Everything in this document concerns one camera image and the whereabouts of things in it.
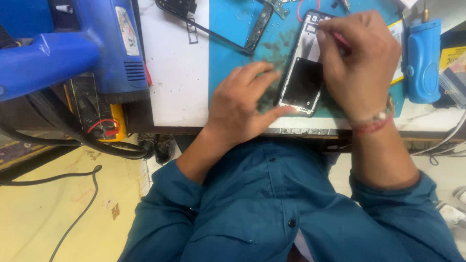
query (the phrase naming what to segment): tiled floor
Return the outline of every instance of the tiled floor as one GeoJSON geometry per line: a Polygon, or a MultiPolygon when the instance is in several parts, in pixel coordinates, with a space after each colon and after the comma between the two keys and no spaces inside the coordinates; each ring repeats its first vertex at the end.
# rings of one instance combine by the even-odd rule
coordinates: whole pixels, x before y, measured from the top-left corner
{"type": "MultiPolygon", "coordinates": [[[[181,152],[177,147],[175,158],[181,152]]],[[[452,197],[452,192],[459,186],[466,186],[466,161],[463,158],[438,157],[438,166],[429,163],[429,157],[412,157],[416,166],[426,172],[437,183],[437,196],[440,200],[450,203],[454,207],[466,210],[466,205],[452,197]]],[[[156,163],[155,158],[147,161],[148,173],[153,174],[161,166],[156,163]]],[[[351,196],[351,189],[348,182],[351,169],[351,154],[342,154],[337,163],[332,167],[329,179],[337,193],[351,196]]],[[[449,225],[455,241],[463,257],[466,257],[466,229],[459,228],[453,224],[449,225]]]]}

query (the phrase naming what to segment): shirt button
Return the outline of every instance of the shirt button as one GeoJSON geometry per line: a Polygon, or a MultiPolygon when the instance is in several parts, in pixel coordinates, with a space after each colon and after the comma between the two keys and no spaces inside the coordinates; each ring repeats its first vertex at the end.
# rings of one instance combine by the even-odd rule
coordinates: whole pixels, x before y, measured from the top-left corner
{"type": "Polygon", "coordinates": [[[290,228],[294,228],[296,226],[296,221],[294,219],[290,219],[290,221],[288,221],[288,226],[290,228]]]}

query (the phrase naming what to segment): sim tray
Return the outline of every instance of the sim tray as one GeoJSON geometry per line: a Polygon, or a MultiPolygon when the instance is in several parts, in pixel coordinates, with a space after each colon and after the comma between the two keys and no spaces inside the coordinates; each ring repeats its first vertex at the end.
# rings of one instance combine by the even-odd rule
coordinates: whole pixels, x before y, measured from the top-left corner
{"type": "Polygon", "coordinates": [[[186,29],[188,29],[189,44],[191,45],[191,44],[199,43],[199,41],[198,41],[198,29],[195,26],[190,25],[188,23],[186,23],[186,29]],[[191,35],[196,36],[196,41],[191,40],[191,35]]]}

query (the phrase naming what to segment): smartphone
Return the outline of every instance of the smartphone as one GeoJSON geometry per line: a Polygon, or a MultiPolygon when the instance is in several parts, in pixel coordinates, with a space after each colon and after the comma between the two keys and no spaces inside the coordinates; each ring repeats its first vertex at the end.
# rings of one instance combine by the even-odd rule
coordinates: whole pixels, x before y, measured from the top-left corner
{"type": "Polygon", "coordinates": [[[321,20],[333,17],[314,9],[306,12],[281,89],[279,106],[293,106],[298,114],[313,116],[323,85],[323,67],[316,33],[321,20]]]}

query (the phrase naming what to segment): person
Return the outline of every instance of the person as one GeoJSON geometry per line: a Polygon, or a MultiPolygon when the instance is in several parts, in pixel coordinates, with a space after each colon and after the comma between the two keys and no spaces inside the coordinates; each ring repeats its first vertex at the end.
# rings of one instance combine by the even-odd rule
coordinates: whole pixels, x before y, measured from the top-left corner
{"type": "Polygon", "coordinates": [[[391,118],[374,117],[385,112],[401,47],[375,11],[319,27],[326,86],[355,128],[353,200],[335,192],[318,152],[246,143],[295,113],[258,113],[281,74],[254,62],[220,83],[200,134],[153,174],[119,261],[464,261],[433,204],[435,183],[417,170],[391,118]],[[361,127],[372,122],[379,128],[361,127]]]}

